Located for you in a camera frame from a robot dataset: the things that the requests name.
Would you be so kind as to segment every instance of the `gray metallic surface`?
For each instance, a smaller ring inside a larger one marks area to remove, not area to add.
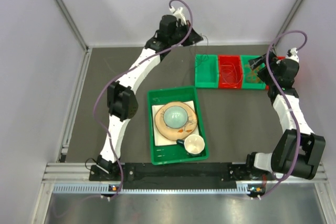
[[[209,46],[208,54],[261,55],[267,46]],[[197,47],[206,53],[206,47]],[[127,70],[140,55],[141,48],[94,48],[83,87],[69,144],[67,162],[96,158],[106,133],[92,117],[92,108],[104,85]],[[130,121],[121,147],[123,162],[149,162],[147,92],[194,84],[194,56],[189,48],[169,53],[142,82],[137,91],[139,109]],[[262,90],[198,89],[210,156],[204,162],[244,162],[248,153],[272,152],[282,131],[278,115]],[[109,124],[106,94],[98,117]]]
[[[53,195],[60,214],[87,195]],[[326,223],[314,184],[281,185],[262,201],[230,195],[119,195],[91,198],[63,218],[49,207],[45,224]]]

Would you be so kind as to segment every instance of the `wall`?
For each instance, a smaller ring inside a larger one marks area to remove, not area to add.
[[[63,0],[87,44],[143,46],[169,14],[169,0]],[[212,45],[271,41],[295,0],[185,0]]]
[[[28,223],[83,51],[54,0],[0,0],[0,216]]]
[[[307,45],[299,52],[300,72],[295,87],[307,122],[326,139],[323,163],[336,192],[335,17],[332,0],[305,0],[289,30],[301,29],[308,34]],[[288,35],[280,43],[279,51],[285,53],[300,43],[300,35]]]

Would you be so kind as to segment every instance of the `purple hose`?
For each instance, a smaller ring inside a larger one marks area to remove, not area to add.
[[[283,92],[282,88],[280,87],[279,83],[277,82],[277,80],[275,79],[272,71],[271,71],[271,68],[269,66],[269,52],[271,51],[272,49],[272,46],[278,42],[278,40],[280,38],[282,38],[283,36],[287,35],[287,34],[294,34],[294,33],[299,33],[299,34],[303,34],[304,36],[304,42],[303,44],[297,48],[297,50],[299,51],[302,47],[305,46],[305,44],[307,43],[307,34],[304,32],[304,31],[300,31],[300,30],[292,30],[292,31],[287,31],[283,34],[280,34],[278,37],[276,37],[268,46],[268,49],[267,49],[267,53],[266,53],[266,67],[267,67],[267,70],[269,72],[269,75],[271,76],[275,86],[277,87],[277,89],[279,90],[280,94],[283,96],[286,104],[287,104],[287,107],[288,109],[292,109],[292,106],[290,105],[290,102],[288,100],[288,98],[286,97],[285,93]],[[270,190],[268,190],[263,196],[261,196],[261,198],[264,198],[265,196],[267,196],[268,194],[270,194],[274,189],[276,189],[281,182],[283,182],[284,180],[286,180],[293,172],[294,170],[294,167],[296,165],[296,162],[298,160],[298,155],[299,155],[299,150],[300,150],[300,142],[301,142],[301,133],[300,133],[300,125],[299,125],[299,122],[298,120],[296,119],[295,115],[294,115],[294,112],[291,110],[290,111],[290,115],[292,116],[293,120],[294,120],[294,123],[295,123],[295,126],[296,126],[296,131],[297,131],[297,140],[296,140],[296,148],[295,148],[295,154],[294,154],[294,158],[293,158],[293,161],[292,161],[292,164],[288,170],[288,173],[284,174],[281,178],[277,178],[275,176],[275,174],[273,174],[273,177],[274,179],[276,179],[278,182],[274,185],[274,187],[272,187]]]
[[[121,73],[119,75],[117,75],[116,77],[114,77],[112,80],[110,80],[106,85],[105,87],[102,89],[102,91],[100,92],[100,94],[98,95],[97,97],[97,100],[96,102],[94,103],[94,106],[93,106],[93,117],[94,119],[102,126],[102,128],[106,131],[107,135],[109,136],[109,141],[110,141],[110,146],[111,146],[111,150],[113,152],[113,155],[114,157],[116,158],[116,161],[117,161],[117,164],[119,166],[119,169],[120,169],[120,185],[118,187],[118,190],[115,192],[115,194],[111,197],[111,199],[115,198],[115,196],[118,195],[118,193],[120,192],[121,188],[122,188],[122,184],[123,184],[123,181],[124,181],[124,172],[123,172],[123,169],[122,169],[122,166],[121,166],[121,163],[117,157],[117,154],[115,153],[115,150],[113,148],[113,144],[112,144],[112,136],[111,136],[111,133],[109,131],[109,129],[103,124],[102,121],[100,121],[97,116],[96,116],[96,110],[97,110],[97,106],[98,106],[98,103],[100,102],[104,92],[107,90],[107,88],[109,87],[109,85],[114,82],[114,81],[117,81],[119,78],[121,78],[124,74],[127,74],[131,71],[133,71],[134,69],[136,69],[139,65],[143,64],[145,61],[155,57],[155,56],[158,56],[160,54],[164,54],[165,52],[168,52],[172,49],[174,49],[175,47],[178,47],[179,45],[181,45],[184,41],[186,41],[192,31],[192,28],[193,28],[193,14],[192,14],[192,11],[190,9],[190,7],[187,5],[186,2],[184,2],[183,0],[170,0],[169,1],[169,7],[171,8],[172,7],[172,2],[174,1],[178,1],[180,3],[182,3],[187,9],[188,9],[188,12],[189,12],[189,15],[190,15],[190,27],[189,27],[189,30],[187,32],[187,34],[185,35],[185,37],[177,44],[175,45],[172,45],[170,48],[167,48],[167,49],[164,49],[160,52],[157,52],[149,57],[147,57],[146,59],[142,60],[137,66],[125,71],[124,73]],[[61,215],[58,215],[56,214],[56,210],[55,210],[55,204],[53,205],[53,212],[54,212],[54,215],[56,218],[62,218],[63,216],[65,216],[70,210],[72,210],[73,208],[75,208],[76,206],[78,206],[79,204],[83,203],[84,201],[86,201],[87,199],[91,199],[91,198],[96,198],[96,197],[100,197],[100,195],[90,195],[82,200],[80,200],[78,203],[76,203],[74,206],[70,207],[68,210],[66,210],[64,213],[62,213]]]

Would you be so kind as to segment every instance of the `purple cable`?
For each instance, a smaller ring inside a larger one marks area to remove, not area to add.
[[[106,89],[109,87],[109,85],[110,85],[112,82],[117,81],[117,80],[118,80],[119,78],[121,78],[124,74],[127,74],[127,73],[133,71],[133,70],[136,69],[139,65],[143,64],[145,61],[147,61],[147,60],[149,60],[149,59],[151,59],[151,58],[153,58],[153,57],[155,57],[155,56],[158,56],[158,55],[160,55],[160,54],[164,54],[165,52],[168,52],[168,51],[174,49],[175,47],[178,47],[179,45],[181,45],[184,41],[186,41],[186,40],[188,39],[188,37],[189,37],[189,35],[190,35],[191,31],[192,31],[192,28],[193,28],[193,14],[192,14],[192,11],[191,11],[190,7],[187,5],[187,3],[184,2],[183,0],[170,0],[170,1],[169,1],[169,7],[170,7],[170,8],[172,7],[172,2],[174,2],[174,1],[178,1],[178,2],[182,3],[182,4],[188,9],[188,12],[189,12],[189,15],[190,15],[190,27],[189,27],[189,30],[188,30],[187,34],[185,35],[185,37],[184,37],[179,43],[177,43],[177,44],[175,44],[175,45],[172,45],[170,48],[164,49],[164,50],[162,50],[162,51],[160,51],[160,52],[157,52],[157,53],[155,53],[155,54],[153,54],[153,55],[147,57],[146,59],[140,61],[140,63],[139,63],[137,66],[135,66],[135,67],[133,67],[133,68],[131,68],[131,69],[125,71],[124,73],[121,73],[121,74],[117,75],[117,76],[114,77],[112,80],[110,80],[110,81],[105,85],[105,87],[102,89],[102,91],[100,92],[100,94],[98,95],[97,100],[96,100],[96,102],[94,103],[94,106],[93,106],[93,117],[94,117],[94,119],[95,119],[95,120],[102,126],[102,128],[106,131],[107,135],[109,136],[109,142],[110,142],[111,150],[112,150],[112,152],[113,152],[114,157],[116,158],[117,164],[118,164],[119,169],[120,169],[120,177],[121,177],[121,178],[120,178],[120,184],[119,184],[118,190],[117,190],[117,191],[115,192],[115,194],[111,197],[111,199],[114,199],[115,196],[117,196],[117,195],[119,194],[119,192],[120,192],[120,190],[121,190],[121,188],[122,188],[122,184],[123,184],[123,181],[124,181],[124,172],[123,172],[121,163],[120,163],[120,161],[119,161],[119,159],[118,159],[118,157],[117,157],[117,154],[115,153],[115,150],[114,150],[114,148],[113,148],[113,144],[112,144],[112,140],[111,140],[112,136],[111,136],[111,133],[110,133],[109,129],[103,124],[103,122],[101,122],[101,121],[96,117],[97,106],[98,106],[98,103],[100,102],[100,100],[101,100],[101,98],[102,98],[104,92],[106,91]],[[54,212],[54,215],[55,215],[56,218],[62,218],[62,217],[65,216],[70,210],[72,210],[72,208],[75,208],[76,206],[78,206],[79,204],[83,203],[83,202],[86,201],[87,199],[90,199],[90,198],[96,198],[96,197],[100,197],[100,195],[90,195],[90,196],[88,196],[88,197],[86,197],[86,198],[80,200],[80,201],[79,201],[78,203],[76,203],[73,207],[70,207],[67,211],[65,211],[65,212],[64,212],[63,214],[61,214],[61,215],[57,215],[57,214],[56,214],[55,204],[54,204],[54,206],[53,206],[53,212]]]
[[[268,49],[267,49],[267,53],[266,53],[266,67],[267,67],[267,70],[268,70],[268,73],[269,75],[271,76],[275,86],[277,87],[277,89],[279,90],[280,94],[283,96],[286,104],[287,104],[287,107],[288,109],[292,109],[292,106],[290,105],[290,102],[288,100],[288,98],[286,97],[286,94],[283,92],[282,88],[280,87],[279,83],[277,82],[277,80],[275,79],[272,71],[271,71],[271,68],[269,66],[269,52],[271,51],[272,49],[272,46],[278,42],[279,39],[281,39],[283,36],[287,35],[287,34],[294,34],[294,33],[299,33],[299,34],[302,34],[304,36],[304,42],[303,44],[297,48],[297,50],[299,51],[302,47],[305,46],[305,44],[307,43],[307,34],[304,32],[304,31],[300,31],[300,30],[292,30],[292,31],[287,31],[283,34],[280,34],[278,37],[276,37],[268,46]],[[293,120],[294,120],[294,123],[295,123],[295,126],[296,126],[296,131],[297,131],[297,140],[296,140],[296,148],[295,148],[295,153],[294,153],[294,158],[293,158],[293,162],[288,170],[288,173],[284,174],[281,178],[277,178],[275,176],[275,174],[272,174],[274,179],[276,179],[278,182],[274,185],[274,187],[272,187],[271,189],[269,189],[263,196],[261,196],[260,198],[264,198],[265,196],[267,196],[268,194],[270,194],[274,189],[276,189],[281,182],[285,181],[293,172],[294,170],[294,167],[296,165],[296,162],[298,160],[298,155],[299,155],[299,150],[300,150],[300,142],[301,142],[301,133],[300,133],[300,125],[299,125],[299,122],[298,120],[296,119],[295,115],[294,115],[294,112],[293,110],[290,111],[290,115],[292,116]]]

